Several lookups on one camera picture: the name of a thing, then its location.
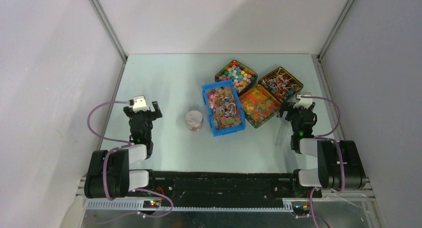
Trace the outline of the clear plastic scoop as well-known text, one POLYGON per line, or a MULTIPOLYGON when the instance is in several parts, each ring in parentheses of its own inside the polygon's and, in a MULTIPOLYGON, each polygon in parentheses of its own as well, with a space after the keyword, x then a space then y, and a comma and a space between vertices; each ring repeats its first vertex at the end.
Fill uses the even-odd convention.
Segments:
POLYGON ((279 127, 279 131, 278 131, 278 135, 277 135, 277 139, 275 143, 276 148, 283 147, 284 141, 286 137, 288 137, 288 134, 290 133, 290 131, 292 131, 291 123, 285 120, 284 118, 281 118, 280 127, 279 127))

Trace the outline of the silver jar lid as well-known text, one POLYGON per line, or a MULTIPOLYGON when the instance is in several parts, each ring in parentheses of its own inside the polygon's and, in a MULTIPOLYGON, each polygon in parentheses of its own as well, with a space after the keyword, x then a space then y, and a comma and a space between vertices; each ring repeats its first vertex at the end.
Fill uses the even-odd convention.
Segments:
POLYGON ((185 115, 185 122, 187 123, 188 121, 202 121, 203 122, 203 115, 200 111, 197 111, 197 110, 189 111, 185 115))

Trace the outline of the clear plastic jar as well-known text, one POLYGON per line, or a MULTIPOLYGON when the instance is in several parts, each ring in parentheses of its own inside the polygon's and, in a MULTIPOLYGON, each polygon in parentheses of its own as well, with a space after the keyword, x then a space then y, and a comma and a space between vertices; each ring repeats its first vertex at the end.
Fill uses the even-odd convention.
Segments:
POLYGON ((188 121, 187 127, 190 131, 199 131, 203 128, 202 121, 188 121))

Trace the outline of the blue plastic candy bin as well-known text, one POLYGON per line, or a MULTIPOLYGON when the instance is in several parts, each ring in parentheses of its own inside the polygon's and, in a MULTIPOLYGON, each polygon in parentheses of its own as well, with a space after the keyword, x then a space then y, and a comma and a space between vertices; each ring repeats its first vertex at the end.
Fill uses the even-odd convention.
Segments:
POLYGON ((214 137, 246 129, 245 113, 233 81, 202 85, 202 96, 214 137))

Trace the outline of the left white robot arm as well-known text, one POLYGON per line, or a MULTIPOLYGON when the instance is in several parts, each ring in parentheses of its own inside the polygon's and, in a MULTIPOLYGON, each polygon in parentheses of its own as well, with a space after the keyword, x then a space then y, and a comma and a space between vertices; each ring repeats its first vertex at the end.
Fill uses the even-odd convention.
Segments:
POLYGON ((124 198, 130 191, 129 166, 148 159, 153 152, 153 122, 161 118, 162 112, 157 101, 150 108, 144 98, 123 102, 123 112, 129 118, 129 140, 110 150, 94 151, 91 156, 84 194, 89 199, 106 198, 110 201, 124 198))

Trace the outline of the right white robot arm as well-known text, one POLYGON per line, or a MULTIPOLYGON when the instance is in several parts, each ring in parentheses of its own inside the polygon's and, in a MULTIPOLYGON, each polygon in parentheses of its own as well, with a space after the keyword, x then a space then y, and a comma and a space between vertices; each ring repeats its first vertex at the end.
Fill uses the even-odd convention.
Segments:
POLYGON ((291 194, 302 197, 310 187, 337 191, 364 188, 367 176, 355 142, 315 136, 313 127, 317 123, 317 114, 313 111, 314 107, 314 102, 283 101, 279 108, 282 125, 276 144, 282 145, 289 138, 292 151, 317 159, 316 168, 294 171, 298 178, 289 184, 291 194))

